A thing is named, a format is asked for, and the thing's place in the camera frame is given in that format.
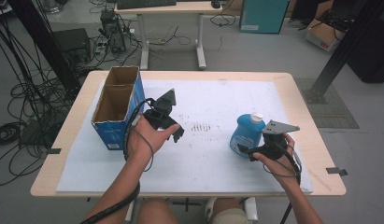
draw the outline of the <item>blue spray bottle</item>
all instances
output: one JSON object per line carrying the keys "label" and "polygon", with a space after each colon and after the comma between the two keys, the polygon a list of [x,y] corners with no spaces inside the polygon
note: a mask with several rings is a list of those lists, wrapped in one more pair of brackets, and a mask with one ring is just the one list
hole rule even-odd
{"label": "blue spray bottle", "polygon": [[238,127],[230,140],[230,148],[240,156],[248,155],[239,151],[237,144],[252,148],[257,147],[262,137],[262,129],[265,127],[263,115],[252,113],[241,115],[237,119]]}

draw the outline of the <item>person's arm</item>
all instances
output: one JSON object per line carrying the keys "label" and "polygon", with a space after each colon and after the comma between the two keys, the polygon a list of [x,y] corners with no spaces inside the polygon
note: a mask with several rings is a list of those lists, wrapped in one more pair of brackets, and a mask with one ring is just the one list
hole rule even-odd
{"label": "person's arm", "polygon": [[[135,190],[144,169],[150,161],[151,153],[157,152],[164,144],[164,141],[178,128],[179,125],[174,124],[163,131],[156,131],[141,115],[141,119],[130,132],[127,147],[129,155],[127,162],[122,167],[117,178],[113,181],[98,203],[87,214],[85,219],[109,208],[113,204],[116,204],[131,195]],[[128,205],[110,216],[103,218],[98,223],[123,223],[127,211]]]}
{"label": "person's arm", "polygon": [[[287,133],[284,133],[284,136],[288,142],[287,151],[292,155],[294,141]],[[282,156],[278,162],[282,163],[287,168],[284,168],[276,161],[272,161],[266,158],[261,153],[254,153],[253,156],[261,161],[265,166],[267,166],[267,168],[273,173],[273,176],[276,178],[282,188],[285,189],[285,192],[290,199],[297,223],[322,223],[319,215],[300,189],[296,178],[291,177],[295,172],[291,166],[291,163],[285,156]]]}

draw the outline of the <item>desk leg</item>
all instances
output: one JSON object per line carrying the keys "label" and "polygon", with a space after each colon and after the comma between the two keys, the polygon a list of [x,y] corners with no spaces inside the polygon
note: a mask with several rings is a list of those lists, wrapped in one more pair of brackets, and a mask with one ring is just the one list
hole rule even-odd
{"label": "desk leg", "polygon": [[127,215],[125,216],[125,224],[130,224],[133,218],[133,210],[134,210],[134,201],[130,203],[128,207]]}
{"label": "desk leg", "polygon": [[250,197],[244,201],[244,210],[247,214],[247,219],[254,223],[258,223],[258,210],[256,208],[255,197]]}
{"label": "desk leg", "polygon": [[142,14],[137,14],[138,24],[139,24],[139,32],[141,34],[142,39],[142,56],[141,56],[141,65],[140,70],[148,70],[148,60],[149,60],[149,42],[145,37],[145,24],[143,21]]}
{"label": "desk leg", "polygon": [[198,39],[195,42],[197,45],[198,66],[201,70],[204,70],[206,69],[206,57],[203,49],[203,14],[199,14]]}

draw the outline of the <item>black tape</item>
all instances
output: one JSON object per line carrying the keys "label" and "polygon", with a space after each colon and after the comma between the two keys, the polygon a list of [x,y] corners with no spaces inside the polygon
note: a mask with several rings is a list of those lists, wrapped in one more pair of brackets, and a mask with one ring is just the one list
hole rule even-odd
{"label": "black tape", "polygon": [[47,150],[47,154],[60,154],[60,152],[60,148],[50,148],[49,150]]}
{"label": "black tape", "polygon": [[338,167],[326,168],[326,171],[330,175],[332,175],[332,174],[339,174],[340,176],[348,175],[348,173],[347,173],[347,171],[345,169],[340,170]]}

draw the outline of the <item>blue cardboard box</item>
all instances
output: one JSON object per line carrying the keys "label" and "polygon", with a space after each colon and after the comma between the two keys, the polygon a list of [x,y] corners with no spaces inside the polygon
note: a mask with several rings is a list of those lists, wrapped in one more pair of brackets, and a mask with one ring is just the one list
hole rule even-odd
{"label": "blue cardboard box", "polygon": [[92,126],[109,150],[122,150],[125,128],[145,100],[139,68],[112,67],[92,116]]}
{"label": "blue cardboard box", "polygon": [[279,34],[289,0],[244,0],[240,32]]}

